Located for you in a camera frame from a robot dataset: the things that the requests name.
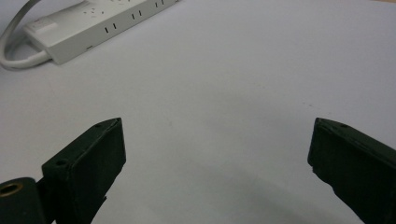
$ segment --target white cable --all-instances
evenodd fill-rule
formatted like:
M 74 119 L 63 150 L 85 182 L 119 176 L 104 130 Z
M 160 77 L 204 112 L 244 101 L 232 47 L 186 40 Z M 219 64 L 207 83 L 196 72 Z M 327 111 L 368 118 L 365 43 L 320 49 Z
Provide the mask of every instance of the white cable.
M 27 68 L 27 67 L 32 67 L 35 65 L 38 65 L 40 63 L 46 62 L 47 60 L 50 59 L 50 56 L 48 53 L 44 50 L 38 52 L 35 55 L 30 56 L 27 59 L 24 60 L 19 60 L 19 61 L 9 61 L 6 57 L 6 45 L 9 40 L 9 37 L 11 34 L 14 32 L 15 28 L 17 28 L 18 24 L 26 15 L 26 13 L 40 0 L 29 0 L 22 8 L 21 10 L 17 13 L 17 15 L 12 19 L 12 21 L 9 23 L 8 27 L 6 30 L 3 32 L 3 34 L 0 37 L 0 64 L 2 64 L 4 67 L 8 68 Z

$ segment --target brass insert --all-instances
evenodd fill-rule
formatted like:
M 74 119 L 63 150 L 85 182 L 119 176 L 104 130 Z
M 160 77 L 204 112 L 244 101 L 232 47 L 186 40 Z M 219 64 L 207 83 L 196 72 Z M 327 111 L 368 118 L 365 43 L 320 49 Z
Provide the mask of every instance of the brass insert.
M 11 183 L 0 188 L 0 198 L 7 197 L 12 195 L 23 188 L 23 184 L 21 183 Z

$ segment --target screw hole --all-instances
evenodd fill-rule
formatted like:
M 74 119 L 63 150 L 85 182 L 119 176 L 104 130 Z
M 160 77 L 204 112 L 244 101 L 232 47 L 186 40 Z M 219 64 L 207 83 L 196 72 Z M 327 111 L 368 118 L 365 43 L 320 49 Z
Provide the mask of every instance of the screw hole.
M 20 183 L 12 183 L 12 184 L 5 185 L 2 188 L 0 188 L 0 198 L 7 197 L 11 194 L 14 194 L 14 193 L 20 191 L 22 188 L 23 188 L 23 184 L 20 184 Z
M 57 166 L 64 166 L 67 164 L 67 160 L 63 159 L 63 160 L 59 160 L 56 162 Z

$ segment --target power strip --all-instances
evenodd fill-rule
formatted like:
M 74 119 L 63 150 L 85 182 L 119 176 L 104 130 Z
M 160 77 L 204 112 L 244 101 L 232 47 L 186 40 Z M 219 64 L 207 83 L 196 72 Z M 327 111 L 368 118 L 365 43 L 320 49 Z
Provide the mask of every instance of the power strip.
M 179 0 L 85 0 L 23 30 L 57 64 L 105 42 Z

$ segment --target white power strip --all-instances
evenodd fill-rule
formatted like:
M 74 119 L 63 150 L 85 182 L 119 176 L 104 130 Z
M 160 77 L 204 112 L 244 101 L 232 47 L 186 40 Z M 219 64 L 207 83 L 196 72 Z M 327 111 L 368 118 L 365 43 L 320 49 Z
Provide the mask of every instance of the white power strip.
M 57 64 L 101 44 L 179 0 L 85 0 L 23 30 Z

